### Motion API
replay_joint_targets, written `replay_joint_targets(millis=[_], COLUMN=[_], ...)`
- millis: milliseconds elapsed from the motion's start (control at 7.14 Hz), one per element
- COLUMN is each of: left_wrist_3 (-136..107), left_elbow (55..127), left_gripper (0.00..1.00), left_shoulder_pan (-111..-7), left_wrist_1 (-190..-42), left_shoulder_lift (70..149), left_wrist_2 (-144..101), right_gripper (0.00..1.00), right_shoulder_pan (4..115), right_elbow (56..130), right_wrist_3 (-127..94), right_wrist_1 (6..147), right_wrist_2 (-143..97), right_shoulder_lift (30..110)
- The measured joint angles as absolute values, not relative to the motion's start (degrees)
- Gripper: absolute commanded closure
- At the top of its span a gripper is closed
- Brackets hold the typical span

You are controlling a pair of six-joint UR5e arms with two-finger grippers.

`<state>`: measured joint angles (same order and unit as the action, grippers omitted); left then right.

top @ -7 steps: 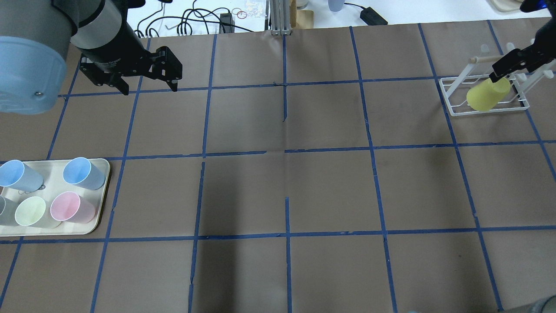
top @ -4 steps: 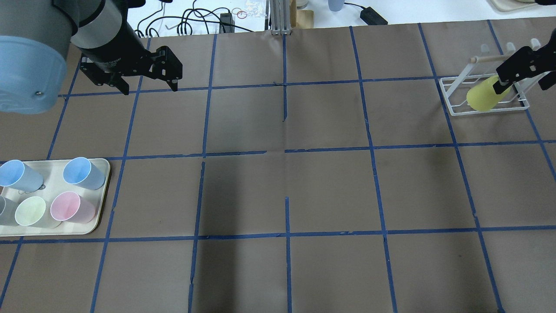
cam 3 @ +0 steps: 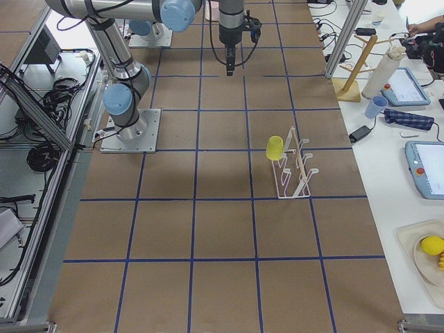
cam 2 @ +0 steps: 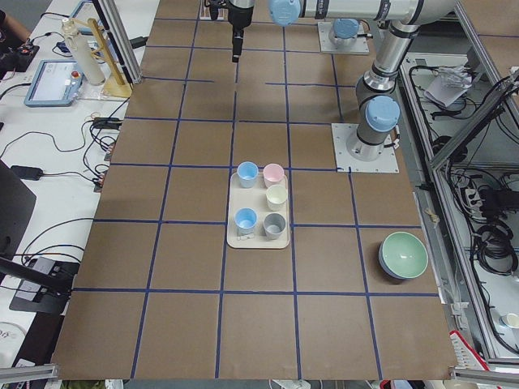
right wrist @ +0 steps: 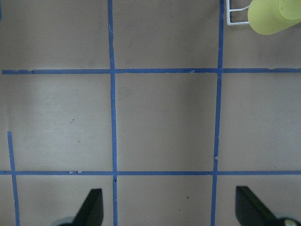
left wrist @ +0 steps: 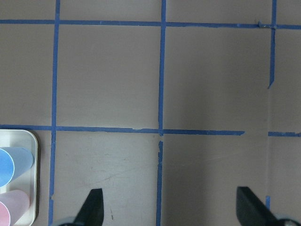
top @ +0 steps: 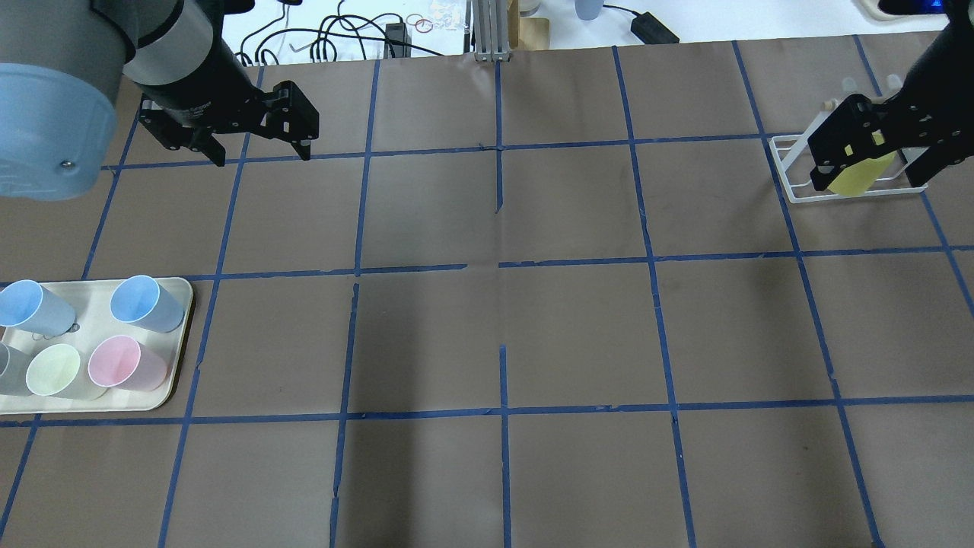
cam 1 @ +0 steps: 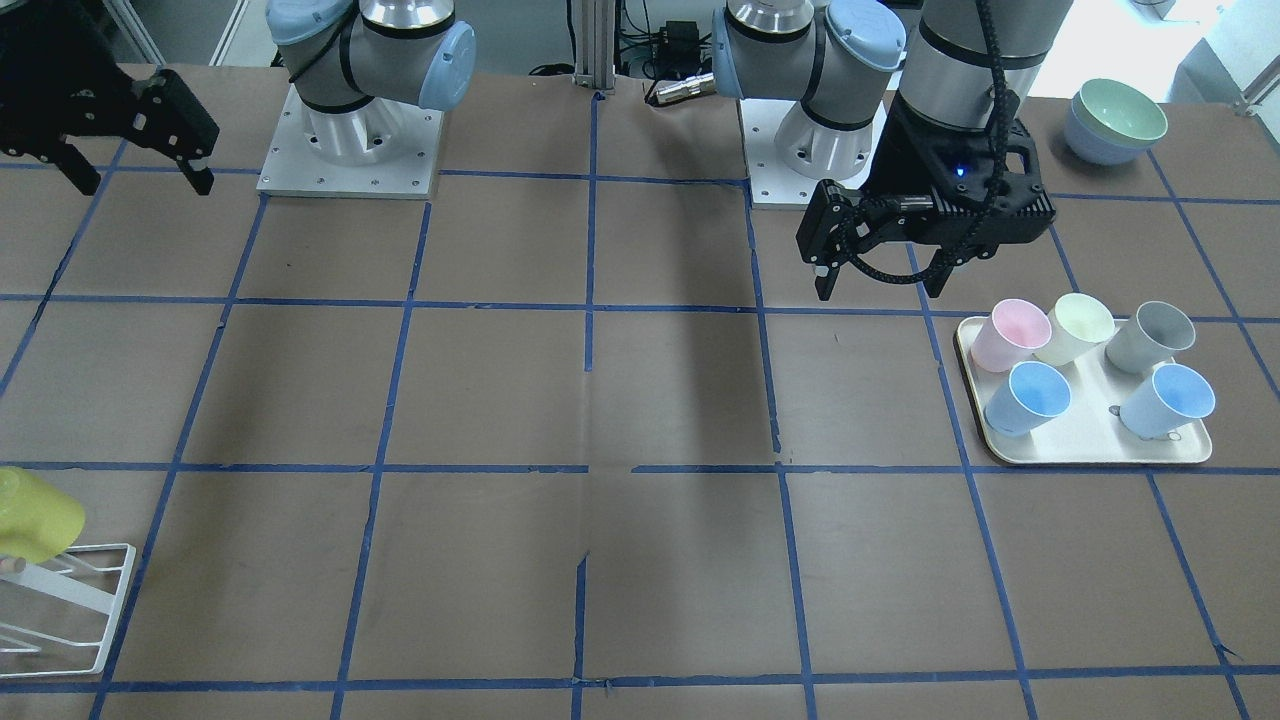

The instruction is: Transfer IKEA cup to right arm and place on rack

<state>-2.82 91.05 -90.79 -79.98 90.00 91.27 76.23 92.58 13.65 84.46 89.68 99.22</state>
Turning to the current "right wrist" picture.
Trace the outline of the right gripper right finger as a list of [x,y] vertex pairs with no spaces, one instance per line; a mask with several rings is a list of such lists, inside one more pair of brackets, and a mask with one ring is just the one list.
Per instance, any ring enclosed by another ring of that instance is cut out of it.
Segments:
[[235,215],[241,226],[299,226],[293,218],[277,218],[247,186],[237,186]]

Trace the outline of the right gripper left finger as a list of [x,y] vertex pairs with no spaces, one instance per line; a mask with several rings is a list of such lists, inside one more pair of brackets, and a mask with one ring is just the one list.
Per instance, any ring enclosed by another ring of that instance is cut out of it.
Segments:
[[103,224],[103,191],[91,189],[74,217],[65,217],[53,223],[54,226],[101,226]]

